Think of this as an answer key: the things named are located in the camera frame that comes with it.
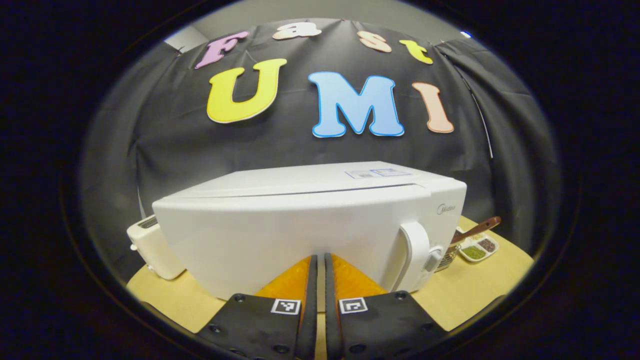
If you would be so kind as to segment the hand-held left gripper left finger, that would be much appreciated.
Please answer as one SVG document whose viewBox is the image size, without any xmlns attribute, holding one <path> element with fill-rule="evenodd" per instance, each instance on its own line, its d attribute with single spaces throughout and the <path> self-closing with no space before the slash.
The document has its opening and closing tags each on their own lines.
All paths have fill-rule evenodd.
<svg viewBox="0 0 640 360">
<path fill-rule="evenodd" d="M 313 360 L 318 258 L 308 256 L 256 294 L 233 294 L 197 335 L 244 360 Z"/>
</svg>

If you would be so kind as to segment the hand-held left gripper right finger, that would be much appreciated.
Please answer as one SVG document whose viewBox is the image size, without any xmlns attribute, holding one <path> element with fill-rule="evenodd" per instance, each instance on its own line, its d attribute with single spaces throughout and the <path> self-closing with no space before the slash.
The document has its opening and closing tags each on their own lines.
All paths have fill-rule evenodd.
<svg viewBox="0 0 640 360">
<path fill-rule="evenodd" d="M 388 292 L 331 253 L 324 265 L 329 360 L 422 359 L 446 337 L 409 292 Z"/>
</svg>

